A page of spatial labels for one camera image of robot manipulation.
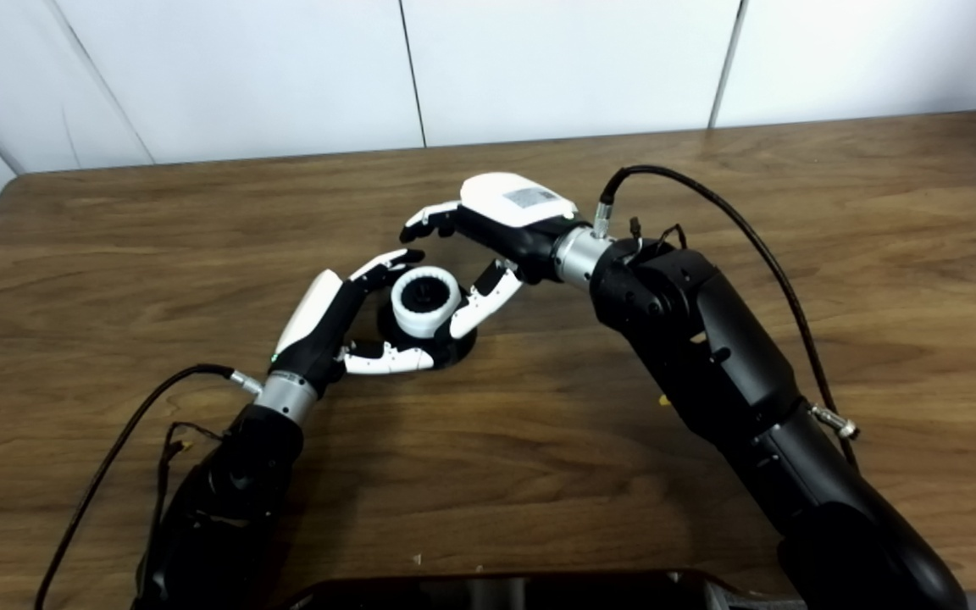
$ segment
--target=black cable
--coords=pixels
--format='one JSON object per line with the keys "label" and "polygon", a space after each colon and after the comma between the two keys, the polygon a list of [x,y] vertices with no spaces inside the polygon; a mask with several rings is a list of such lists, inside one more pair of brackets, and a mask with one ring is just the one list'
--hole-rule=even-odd
{"label": "black cable", "polygon": [[55,548],[55,553],[51,556],[51,563],[47,565],[47,572],[44,573],[43,580],[40,582],[40,588],[36,591],[36,601],[32,603],[35,610],[43,610],[43,602],[47,598],[47,590],[51,588],[51,580],[55,578],[55,572],[58,571],[59,564],[63,562],[66,549],[69,548],[70,541],[73,540],[74,533],[77,532],[81,518],[85,516],[86,510],[89,508],[89,502],[92,502],[93,496],[97,494],[97,488],[100,487],[101,481],[104,480],[104,475],[108,474],[108,468],[111,468],[112,462],[119,455],[120,449],[123,449],[124,444],[127,443],[130,433],[135,431],[138,422],[141,421],[142,416],[146,414],[147,410],[153,405],[153,402],[156,402],[156,399],[160,398],[160,395],[164,394],[175,383],[191,377],[193,374],[219,374],[221,377],[228,379],[232,377],[235,371],[232,367],[220,366],[220,364],[194,364],[193,367],[187,367],[177,372],[177,374],[171,375],[171,377],[166,379],[162,385],[158,385],[156,390],[152,391],[144,399],[138,407],[138,410],[135,411],[135,414],[130,416],[130,420],[124,426],[123,432],[119,433],[119,439],[116,439],[115,443],[112,444],[112,448],[108,449],[108,455],[104,456],[104,460],[100,462],[100,466],[97,467],[97,472],[92,476],[92,480],[89,481],[89,485],[85,489],[85,493],[81,495],[81,502],[78,502],[73,516],[70,517],[69,523],[66,524],[66,531],[63,532],[63,538],[58,542],[58,547]]}
{"label": "black cable", "polygon": [[[801,342],[805,344],[805,352],[808,354],[808,362],[812,367],[812,374],[816,377],[816,385],[820,390],[820,395],[823,397],[823,402],[826,408],[832,413],[838,413],[838,408],[834,404],[834,397],[830,394],[830,387],[828,385],[828,379],[826,379],[826,374],[824,373],[824,363],[820,362],[820,354],[816,348],[816,341],[812,338],[812,331],[808,327],[808,319],[805,317],[805,310],[801,307],[801,301],[797,298],[797,293],[794,292],[793,286],[790,284],[790,278],[786,277],[785,271],[782,270],[782,266],[778,264],[778,259],[774,258],[771,253],[770,248],[767,247],[766,243],[763,243],[762,239],[759,239],[758,233],[755,229],[748,224],[747,220],[744,220],[743,216],[740,216],[739,212],[732,205],[729,205],[728,201],[721,198],[719,194],[713,192],[712,190],[706,188],[697,180],[685,176],[679,171],[668,169],[668,167],[662,167],[658,165],[632,165],[630,167],[621,167],[616,174],[609,179],[608,184],[605,185],[605,189],[601,193],[601,203],[605,205],[613,205],[616,198],[616,190],[619,190],[620,185],[624,183],[630,176],[635,174],[654,174],[656,176],[662,176],[669,178],[670,180],[675,180],[680,182],[683,186],[688,186],[691,190],[702,197],[706,198],[710,203],[715,204],[725,212],[725,215],[729,216],[729,219],[736,224],[740,231],[744,232],[744,236],[747,236],[748,241],[751,241],[751,245],[756,248],[759,252],[759,256],[762,256],[763,262],[767,264],[770,268],[770,273],[774,274],[775,280],[778,281],[779,288],[782,289],[782,294],[785,295],[785,300],[790,304],[790,311],[793,313],[793,319],[797,322],[797,329],[801,332]],[[853,447],[851,441],[848,439],[838,439],[838,445],[841,447],[841,452],[846,456],[846,461],[853,467],[853,470],[860,470],[857,466],[857,456],[853,454]]]}

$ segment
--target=wire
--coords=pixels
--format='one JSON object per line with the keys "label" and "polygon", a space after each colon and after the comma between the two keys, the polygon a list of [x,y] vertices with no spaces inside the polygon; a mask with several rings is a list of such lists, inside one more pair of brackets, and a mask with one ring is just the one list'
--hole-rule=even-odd
{"label": "wire", "polygon": [[[158,532],[160,526],[160,517],[164,514],[164,501],[168,495],[168,471],[171,467],[171,458],[179,455],[179,452],[183,452],[187,448],[187,444],[183,441],[171,441],[171,437],[175,435],[175,432],[179,428],[190,428],[195,432],[202,434],[202,436],[207,437],[209,440],[217,441],[218,443],[222,441],[220,434],[212,432],[203,428],[198,424],[191,424],[190,421],[174,421],[168,426],[168,432],[164,435],[164,447],[160,449],[160,459],[158,464],[156,464],[156,501],[152,504],[152,520],[150,521],[150,534],[148,534],[148,541],[146,543],[146,555],[142,556],[142,568],[141,573],[148,575],[148,559],[150,559],[150,553],[153,551],[153,546],[156,541],[156,532]],[[148,582],[148,578],[142,581],[142,585]],[[136,598],[141,599],[142,591],[138,591]]]}
{"label": "wire", "polygon": [[[786,277],[785,271],[782,270],[782,266],[778,264],[778,259],[774,258],[771,253],[770,248],[767,247],[766,243],[763,243],[762,239],[759,239],[758,233],[755,229],[748,224],[747,220],[744,220],[743,216],[740,216],[739,212],[732,205],[729,205],[728,201],[721,198],[719,194],[713,192],[712,190],[706,188],[697,180],[685,176],[679,171],[673,169],[668,169],[668,167],[662,167],[658,165],[632,165],[630,167],[621,167],[616,174],[609,179],[608,184],[605,185],[604,191],[601,193],[600,202],[605,205],[613,205],[616,198],[616,190],[620,188],[620,185],[624,183],[630,176],[635,174],[654,174],[656,176],[662,176],[669,178],[670,180],[675,180],[680,182],[683,186],[688,186],[691,190],[700,194],[700,196],[706,198],[710,203],[715,204],[725,212],[725,215],[729,216],[729,219],[736,224],[740,231],[744,232],[744,236],[747,236],[748,241],[751,241],[751,245],[756,248],[759,252],[759,256],[762,256],[763,262],[767,264],[770,268],[770,273],[774,274],[775,280],[778,281],[779,288],[782,289],[782,294],[785,295],[785,300],[790,304],[790,311],[793,313],[793,319],[797,322],[797,329],[801,332],[801,342],[805,344],[805,352],[808,354],[808,362],[812,367],[812,374],[816,377],[816,385],[820,390],[820,395],[823,397],[823,402],[826,408],[830,410],[831,413],[838,413],[838,409],[834,404],[834,397],[830,394],[830,386],[828,379],[826,379],[826,374],[824,372],[824,363],[820,362],[820,354],[816,348],[816,341],[812,338],[812,331],[808,327],[808,319],[805,317],[805,310],[801,307],[801,301],[797,298],[797,293],[793,290],[793,285],[790,284],[790,278]],[[851,441],[848,439],[839,439],[838,445],[841,447],[841,452],[846,456],[846,461],[849,466],[853,467],[853,470],[860,470],[857,466],[857,455],[853,452],[853,447]]]}
{"label": "wire", "polygon": [[74,509],[73,516],[70,517],[69,523],[66,524],[66,531],[63,532],[63,538],[58,542],[58,547],[55,548],[55,553],[51,556],[51,563],[47,565],[47,572],[44,573],[43,580],[40,582],[40,588],[36,591],[36,601],[32,603],[35,610],[43,610],[43,602],[47,598],[47,590],[51,588],[51,580],[55,578],[55,572],[58,572],[58,566],[63,562],[66,549],[69,548],[70,541],[74,539],[74,533],[77,532],[81,518],[85,516],[86,510],[89,508],[89,503],[92,502],[93,496],[97,494],[97,488],[100,487],[101,481],[104,480],[104,475],[108,474],[108,468],[111,468],[112,462],[119,455],[120,449],[123,449],[123,446],[127,443],[130,433],[135,431],[138,422],[141,421],[142,416],[146,414],[147,410],[153,405],[153,402],[156,402],[156,399],[160,398],[160,395],[164,394],[175,383],[191,377],[193,374],[219,374],[221,377],[228,379],[232,377],[235,371],[232,367],[220,366],[220,364],[194,364],[193,367],[187,367],[177,372],[177,374],[171,375],[162,385],[156,386],[156,390],[152,391],[144,399],[138,407],[138,410],[135,411],[135,414],[130,416],[130,420],[124,426],[123,432],[119,433],[119,439],[116,439],[115,443],[112,443],[112,448],[108,449],[108,455],[104,456],[104,460],[100,462],[100,466],[97,467],[97,472],[92,476],[92,480],[89,481],[89,485],[85,489],[85,493],[81,495],[81,501],[78,502],[77,508]]}

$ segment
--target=white casing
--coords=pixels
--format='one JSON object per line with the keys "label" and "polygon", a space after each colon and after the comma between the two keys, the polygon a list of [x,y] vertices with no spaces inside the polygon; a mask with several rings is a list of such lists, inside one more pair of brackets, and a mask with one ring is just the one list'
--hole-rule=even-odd
{"label": "white casing", "polygon": [[466,180],[461,197],[462,208],[507,227],[525,227],[555,216],[570,219],[578,212],[574,202],[553,190],[518,174],[499,171]]}
{"label": "white casing", "polygon": [[450,336],[454,339],[466,336],[472,329],[477,328],[477,325],[488,319],[488,316],[498,312],[505,302],[514,297],[514,293],[519,292],[519,288],[522,288],[522,280],[519,280],[514,271],[508,269],[499,283],[496,283],[496,288],[488,294],[480,294],[476,288],[469,289],[469,304],[454,312],[453,317],[450,318]]}
{"label": "white casing", "polygon": [[[412,281],[419,278],[436,278],[446,285],[450,294],[446,297],[446,302],[442,304],[441,308],[435,309],[434,312],[418,313],[411,312],[402,305],[402,291],[406,290]],[[458,281],[449,271],[439,267],[417,267],[398,278],[394,289],[391,290],[394,320],[398,323],[398,327],[409,335],[417,337],[417,339],[431,339],[435,336],[436,329],[445,323],[446,318],[449,318],[451,313],[454,313],[454,309],[458,308],[458,301],[460,300],[461,290],[458,289]]]}
{"label": "white casing", "polygon": [[430,369],[435,360],[419,347],[399,352],[390,342],[383,343],[383,355],[379,358],[345,356],[345,370],[349,374],[392,374]]}
{"label": "white casing", "polygon": [[303,293],[303,298],[296,306],[295,312],[288,318],[288,324],[281,332],[281,339],[278,340],[274,355],[280,354],[286,347],[310,335],[322,319],[323,313],[330,308],[334,297],[337,297],[337,291],[341,289],[342,283],[345,282],[329,269],[314,278],[307,292]]}

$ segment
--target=silver cylinder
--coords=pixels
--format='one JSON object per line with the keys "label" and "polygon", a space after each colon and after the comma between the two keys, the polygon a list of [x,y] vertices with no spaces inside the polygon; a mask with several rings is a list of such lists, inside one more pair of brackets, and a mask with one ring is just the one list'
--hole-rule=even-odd
{"label": "silver cylinder", "polygon": [[263,393],[255,399],[255,405],[281,413],[302,426],[318,400],[318,392],[301,375],[274,371],[266,379]]}
{"label": "silver cylinder", "polygon": [[553,256],[557,277],[572,286],[589,290],[593,268],[613,241],[612,238],[597,239],[589,227],[570,231],[559,241]]}

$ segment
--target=white robotic hand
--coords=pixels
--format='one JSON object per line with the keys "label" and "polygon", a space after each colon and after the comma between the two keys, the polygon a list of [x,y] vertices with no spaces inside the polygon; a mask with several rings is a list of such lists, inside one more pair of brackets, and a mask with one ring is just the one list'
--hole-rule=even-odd
{"label": "white robotic hand", "polygon": [[[333,270],[311,282],[274,350],[270,373],[286,371],[324,389],[342,374],[441,369],[469,354],[475,329],[520,288],[512,267],[496,260],[464,291],[448,271],[414,267],[424,254],[396,250],[369,260],[345,280]],[[385,340],[350,341],[345,333],[365,297],[392,286],[380,310]]]}
{"label": "white robotic hand", "polygon": [[461,200],[421,209],[402,228],[409,243],[438,229],[461,233],[500,254],[519,280],[563,281],[553,257],[559,240],[590,224],[572,201],[516,174],[481,174],[466,180]]}

